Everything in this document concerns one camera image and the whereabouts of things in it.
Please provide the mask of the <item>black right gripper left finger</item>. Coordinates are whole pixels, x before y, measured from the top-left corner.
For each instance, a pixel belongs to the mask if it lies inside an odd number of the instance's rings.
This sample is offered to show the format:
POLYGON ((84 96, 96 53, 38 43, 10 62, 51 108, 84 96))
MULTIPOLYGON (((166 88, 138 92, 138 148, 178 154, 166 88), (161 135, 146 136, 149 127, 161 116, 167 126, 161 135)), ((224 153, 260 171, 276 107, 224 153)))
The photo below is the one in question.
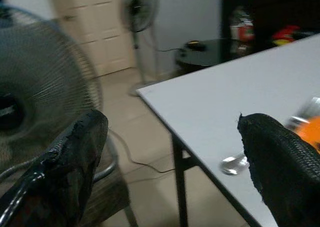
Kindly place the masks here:
POLYGON ((2 227, 75 227, 91 196, 108 133, 93 109, 80 115, 0 198, 2 227))

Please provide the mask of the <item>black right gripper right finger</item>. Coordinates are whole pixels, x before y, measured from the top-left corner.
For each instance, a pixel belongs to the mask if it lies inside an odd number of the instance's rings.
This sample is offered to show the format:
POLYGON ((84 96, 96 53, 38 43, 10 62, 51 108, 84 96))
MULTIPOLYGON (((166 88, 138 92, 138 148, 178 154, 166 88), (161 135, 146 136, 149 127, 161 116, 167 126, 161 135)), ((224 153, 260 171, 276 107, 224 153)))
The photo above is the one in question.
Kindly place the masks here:
POLYGON ((250 178, 280 227, 320 225, 320 155, 263 113, 240 115, 250 178))

